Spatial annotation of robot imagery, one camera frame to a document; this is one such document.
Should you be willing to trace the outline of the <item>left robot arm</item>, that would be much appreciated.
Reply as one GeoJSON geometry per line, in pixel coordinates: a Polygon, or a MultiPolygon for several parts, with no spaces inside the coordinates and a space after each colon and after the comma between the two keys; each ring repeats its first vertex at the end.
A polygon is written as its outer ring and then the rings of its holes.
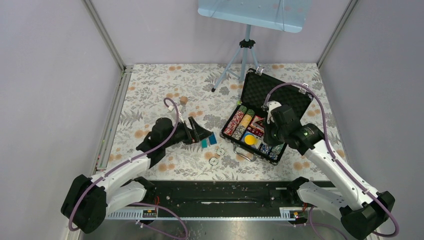
{"type": "Polygon", "coordinates": [[[88,234],[96,230],[105,218],[128,205],[152,204],[155,192],[150,183],[137,177],[166,155],[166,149],[183,143],[191,145],[212,136],[193,117],[188,122],[173,123],[167,117],[156,120],[151,131],[136,147],[135,155],[121,161],[103,173],[77,176],[65,197],[60,212],[68,218],[70,231],[88,234]]]}

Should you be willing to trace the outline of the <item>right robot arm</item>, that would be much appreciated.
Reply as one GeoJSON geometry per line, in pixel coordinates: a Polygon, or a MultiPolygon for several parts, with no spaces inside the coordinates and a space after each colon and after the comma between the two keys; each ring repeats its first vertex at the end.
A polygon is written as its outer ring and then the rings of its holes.
{"type": "Polygon", "coordinates": [[[337,188],[335,194],[304,177],[292,182],[287,201],[293,206],[303,202],[328,212],[341,221],[357,240],[375,233],[391,216],[395,198],[389,191],[378,191],[362,179],[329,144],[326,135],[314,124],[301,124],[288,105],[270,101],[263,141],[272,147],[286,144],[314,163],[337,188]]]}

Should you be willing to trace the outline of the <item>teal rectangular block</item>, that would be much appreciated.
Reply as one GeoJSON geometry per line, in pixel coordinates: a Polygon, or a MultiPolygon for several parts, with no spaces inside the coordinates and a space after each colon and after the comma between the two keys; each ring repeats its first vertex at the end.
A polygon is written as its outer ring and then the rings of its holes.
{"type": "Polygon", "coordinates": [[[207,141],[206,139],[203,139],[203,140],[201,141],[201,147],[202,147],[203,149],[205,149],[205,148],[207,148],[207,147],[208,147],[208,141],[207,141]]]}

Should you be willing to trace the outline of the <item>yellow round button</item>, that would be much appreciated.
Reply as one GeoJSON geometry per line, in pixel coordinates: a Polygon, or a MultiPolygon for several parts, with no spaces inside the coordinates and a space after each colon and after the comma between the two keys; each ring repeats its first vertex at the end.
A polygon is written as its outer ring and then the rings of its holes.
{"type": "Polygon", "coordinates": [[[243,140],[247,145],[250,145],[250,146],[255,146],[258,142],[258,139],[252,134],[245,135],[243,140]]]}

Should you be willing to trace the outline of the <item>black poker case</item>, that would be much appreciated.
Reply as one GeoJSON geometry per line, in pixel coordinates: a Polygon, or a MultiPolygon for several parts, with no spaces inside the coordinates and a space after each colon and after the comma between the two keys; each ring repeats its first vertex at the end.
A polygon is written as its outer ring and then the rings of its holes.
{"type": "MultiPolygon", "coordinates": [[[[248,158],[251,162],[260,158],[273,165],[279,163],[287,144],[269,146],[263,142],[264,122],[268,115],[263,103],[267,94],[282,83],[281,80],[260,73],[253,68],[247,70],[240,97],[241,105],[236,107],[220,132],[222,138],[233,144],[234,152],[237,155],[243,156],[237,152],[237,149],[240,148],[253,154],[252,159],[248,158]],[[252,133],[257,138],[256,145],[248,145],[241,140],[246,132],[252,133]]],[[[289,85],[275,90],[268,101],[277,101],[292,107],[296,117],[300,119],[313,99],[314,97],[310,93],[289,85]]]]}

